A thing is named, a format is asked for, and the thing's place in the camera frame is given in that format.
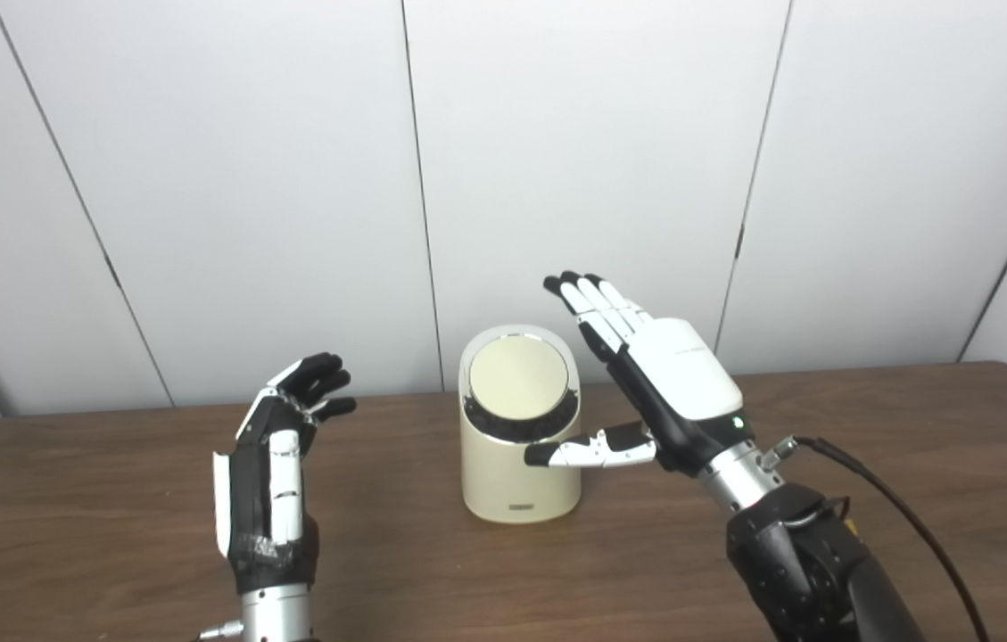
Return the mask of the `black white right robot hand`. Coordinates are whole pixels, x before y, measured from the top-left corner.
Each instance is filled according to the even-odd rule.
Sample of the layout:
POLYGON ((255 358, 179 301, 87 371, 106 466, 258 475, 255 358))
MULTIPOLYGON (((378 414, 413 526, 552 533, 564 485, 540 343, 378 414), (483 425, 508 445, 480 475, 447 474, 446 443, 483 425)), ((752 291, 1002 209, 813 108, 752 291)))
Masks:
POLYGON ((596 274, 565 271, 544 288, 573 314, 586 346, 640 416, 564 441, 531 444, 531 467, 606 468, 658 462, 696 476, 729 449, 753 447, 743 394, 690 322, 652 317, 596 274))

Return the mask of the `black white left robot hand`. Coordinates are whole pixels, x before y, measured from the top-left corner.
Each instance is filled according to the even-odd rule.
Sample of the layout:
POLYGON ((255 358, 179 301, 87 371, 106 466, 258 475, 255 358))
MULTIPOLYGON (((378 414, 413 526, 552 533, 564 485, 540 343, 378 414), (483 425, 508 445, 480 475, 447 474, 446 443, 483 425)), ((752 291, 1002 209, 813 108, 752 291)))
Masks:
POLYGON ((213 455, 215 537, 238 594, 316 578, 319 529, 304 499, 303 460, 326 420, 356 410, 334 396, 351 381, 340 355, 309 355, 259 390, 229 454, 213 455))

